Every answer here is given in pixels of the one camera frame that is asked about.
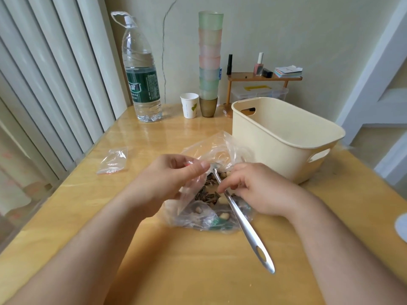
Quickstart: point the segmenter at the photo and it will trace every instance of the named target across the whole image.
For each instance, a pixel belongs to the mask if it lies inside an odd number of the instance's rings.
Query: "water bottle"
[[[126,28],[122,42],[123,64],[137,118],[143,122],[160,120],[160,90],[151,47],[133,17],[126,12],[111,12],[111,15]],[[126,25],[118,22],[115,15],[124,15]]]

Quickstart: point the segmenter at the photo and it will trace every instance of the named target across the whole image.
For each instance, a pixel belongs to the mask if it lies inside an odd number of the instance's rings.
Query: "beige plastic basket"
[[[250,98],[231,107],[232,136],[254,152],[256,162],[295,183],[308,180],[345,136],[337,124],[276,98]],[[241,112],[251,108],[252,115]]]

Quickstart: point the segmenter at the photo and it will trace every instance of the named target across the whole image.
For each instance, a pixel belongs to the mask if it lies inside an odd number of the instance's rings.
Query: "stack of cups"
[[[199,105],[213,117],[218,102],[223,14],[199,12]]]

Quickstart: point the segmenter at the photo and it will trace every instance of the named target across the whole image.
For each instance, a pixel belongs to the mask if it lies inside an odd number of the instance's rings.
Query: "plastic bag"
[[[230,171],[234,164],[253,160],[252,152],[239,146],[235,139],[226,132],[217,133],[198,142],[184,149],[181,154],[210,163],[219,163],[222,165],[218,169],[219,172]],[[199,198],[197,194],[201,193],[205,184],[208,184],[207,178],[210,178],[210,174],[211,171],[207,171],[206,174],[183,186],[180,190],[182,195],[179,200],[164,202],[160,214],[169,225],[198,230],[220,230],[222,232],[240,229],[229,204],[215,203],[211,205],[202,200],[196,200]],[[209,181],[216,185],[211,186],[208,191],[216,191],[217,182]],[[234,195],[234,199],[246,218],[251,221],[254,215],[253,209],[242,198]]]
[[[111,149],[102,160],[96,174],[115,173],[126,167],[128,148]]]

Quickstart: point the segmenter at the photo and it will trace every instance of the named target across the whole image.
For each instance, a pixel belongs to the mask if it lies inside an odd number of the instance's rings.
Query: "pink nail polish bottle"
[[[263,52],[260,52],[258,54],[258,60],[257,60],[257,64],[254,66],[254,70],[253,70],[253,75],[254,76],[261,76],[263,74],[263,67],[264,64],[263,62]]]

